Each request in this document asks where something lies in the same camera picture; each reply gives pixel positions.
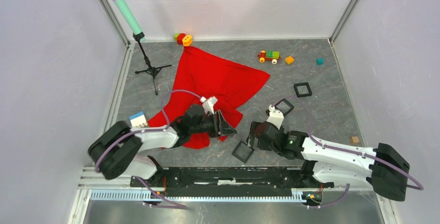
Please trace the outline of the black square frame box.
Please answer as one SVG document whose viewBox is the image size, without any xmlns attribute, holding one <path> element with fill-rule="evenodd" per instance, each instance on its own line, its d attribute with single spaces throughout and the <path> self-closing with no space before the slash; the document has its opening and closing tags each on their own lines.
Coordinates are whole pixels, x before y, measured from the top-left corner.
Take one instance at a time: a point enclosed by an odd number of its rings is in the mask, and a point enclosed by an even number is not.
<svg viewBox="0 0 440 224">
<path fill-rule="evenodd" d="M 247 145 L 245 142 L 238 142 L 234 150 L 232 151 L 232 156 L 246 164 L 254 153 L 254 148 Z"/>
</svg>

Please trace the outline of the red garment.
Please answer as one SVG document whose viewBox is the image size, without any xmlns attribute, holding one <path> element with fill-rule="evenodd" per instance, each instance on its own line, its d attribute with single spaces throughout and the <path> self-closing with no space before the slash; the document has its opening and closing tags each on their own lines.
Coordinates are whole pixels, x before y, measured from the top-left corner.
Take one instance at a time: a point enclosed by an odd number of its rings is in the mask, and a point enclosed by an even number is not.
<svg viewBox="0 0 440 224">
<path fill-rule="evenodd" d="M 148 124 L 165 125 L 174 121 L 199 97 L 217 97 L 215 110 L 221 110 L 226 121 L 236 128 L 243 118 L 237 109 L 251 99 L 268 81 L 267 72 L 235 63 L 207 53 L 196 47 L 185 47 L 180 58 L 173 85 L 173 93 L 164 112 L 158 112 Z"/>
</svg>

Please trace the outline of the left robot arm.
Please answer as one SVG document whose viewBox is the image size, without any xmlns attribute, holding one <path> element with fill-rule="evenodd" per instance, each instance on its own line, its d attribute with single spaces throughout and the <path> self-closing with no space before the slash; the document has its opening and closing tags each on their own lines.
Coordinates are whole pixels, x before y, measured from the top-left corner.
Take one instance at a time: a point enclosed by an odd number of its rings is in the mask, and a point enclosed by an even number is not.
<svg viewBox="0 0 440 224">
<path fill-rule="evenodd" d="M 210 113 L 201 105 L 191 105 L 170 125 L 161 127 L 136 128 L 118 121 L 89 146 L 87 153 L 95 164 L 95 170 L 105 179 L 130 174 L 139 176 L 154 187 L 162 182 L 163 172 L 150 158 L 136 162 L 135 157 L 140 151 L 180 147 L 196 134 L 214 138 L 236 133 L 221 110 Z"/>
</svg>

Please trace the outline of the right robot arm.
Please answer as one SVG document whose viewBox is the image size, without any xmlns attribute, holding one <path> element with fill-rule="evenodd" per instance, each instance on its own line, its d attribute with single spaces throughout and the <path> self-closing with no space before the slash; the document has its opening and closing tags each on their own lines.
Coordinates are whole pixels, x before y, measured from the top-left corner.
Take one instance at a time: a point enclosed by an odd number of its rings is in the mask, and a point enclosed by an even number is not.
<svg viewBox="0 0 440 224">
<path fill-rule="evenodd" d="M 369 187 L 382 197 L 406 199 L 409 163 L 390 145 L 356 147 L 310 136 L 305 132 L 277 128 L 269 122 L 253 121 L 250 142 L 289 160 L 303 160 L 299 178 L 307 187 Z"/>
</svg>

